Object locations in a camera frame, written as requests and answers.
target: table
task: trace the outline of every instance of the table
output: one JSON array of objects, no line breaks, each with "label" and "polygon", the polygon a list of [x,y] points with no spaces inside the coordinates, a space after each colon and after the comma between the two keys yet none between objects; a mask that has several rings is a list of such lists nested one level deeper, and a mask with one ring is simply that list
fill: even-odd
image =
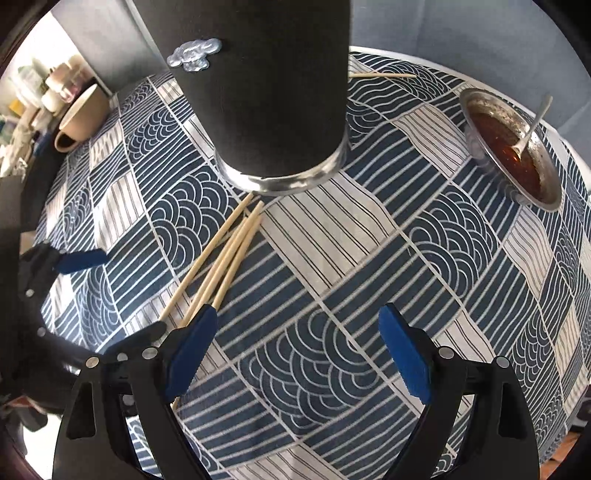
[{"label": "table", "polygon": [[[378,309],[393,301],[439,345],[510,359],[548,458],[589,384],[591,205],[580,159],[543,125],[563,204],[520,206],[466,149],[459,92],[480,83],[368,49],[352,51],[350,69],[418,78],[351,80],[343,170],[264,199],[261,232],[180,402],[185,432],[214,480],[380,478],[422,408],[378,332]],[[243,196],[216,174],[176,81],[146,79],[68,156],[48,197],[37,241],[110,255],[58,279],[43,308],[49,328],[102,351],[155,321]],[[168,321],[187,306],[185,296]],[[438,471],[456,456],[471,402]],[[129,428],[142,466],[157,472],[138,420]]]}]

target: red sauce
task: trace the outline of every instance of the red sauce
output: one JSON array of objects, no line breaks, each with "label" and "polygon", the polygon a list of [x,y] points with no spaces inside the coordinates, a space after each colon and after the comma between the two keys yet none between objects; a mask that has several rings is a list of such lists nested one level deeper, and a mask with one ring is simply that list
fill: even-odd
[{"label": "red sauce", "polygon": [[478,133],[488,144],[503,166],[511,173],[529,194],[541,200],[540,174],[527,149],[521,154],[521,160],[511,148],[519,138],[496,118],[485,113],[471,113],[470,117]]}]

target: blue gripper pad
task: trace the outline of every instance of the blue gripper pad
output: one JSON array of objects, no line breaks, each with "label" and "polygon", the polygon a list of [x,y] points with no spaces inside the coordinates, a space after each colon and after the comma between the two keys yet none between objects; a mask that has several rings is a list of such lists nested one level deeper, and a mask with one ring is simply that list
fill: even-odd
[{"label": "blue gripper pad", "polygon": [[202,312],[200,318],[193,318],[191,323],[185,327],[189,329],[189,334],[177,348],[174,358],[168,366],[168,380],[164,396],[169,403],[189,389],[195,372],[201,365],[201,361],[216,335],[216,310],[210,305],[205,305],[197,312],[197,315]]},{"label": "blue gripper pad", "polygon": [[386,305],[379,310],[378,326],[408,391],[423,405],[428,404],[431,401],[429,367],[408,336],[406,321]]},{"label": "blue gripper pad", "polygon": [[56,265],[56,270],[62,275],[67,275],[68,273],[98,267],[107,263],[108,259],[107,254],[100,248],[86,252],[72,252],[71,254],[64,254],[60,257]]}]

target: black cylinder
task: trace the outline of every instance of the black cylinder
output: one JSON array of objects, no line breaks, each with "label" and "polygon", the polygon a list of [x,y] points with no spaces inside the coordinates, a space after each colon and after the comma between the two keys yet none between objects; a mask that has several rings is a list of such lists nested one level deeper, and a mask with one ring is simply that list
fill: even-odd
[{"label": "black cylinder", "polygon": [[331,156],[345,133],[349,0],[135,0],[166,59],[218,38],[208,69],[171,69],[217,154],[282,177]]}]

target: gray wall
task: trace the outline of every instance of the gray wall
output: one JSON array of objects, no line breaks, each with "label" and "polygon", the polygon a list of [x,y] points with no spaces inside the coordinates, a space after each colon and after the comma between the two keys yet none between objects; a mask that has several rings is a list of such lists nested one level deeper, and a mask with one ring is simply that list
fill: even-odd
[{"label": "gray wall", "polygon": [[353,0],[352,45],[424,58],[537,109],[591,164],[591,78],[532,0]]},{"label": "gray wall", "polygon": [[51,13],[82,56],[116,92],[166,64],[126,0],[61,0]]}]

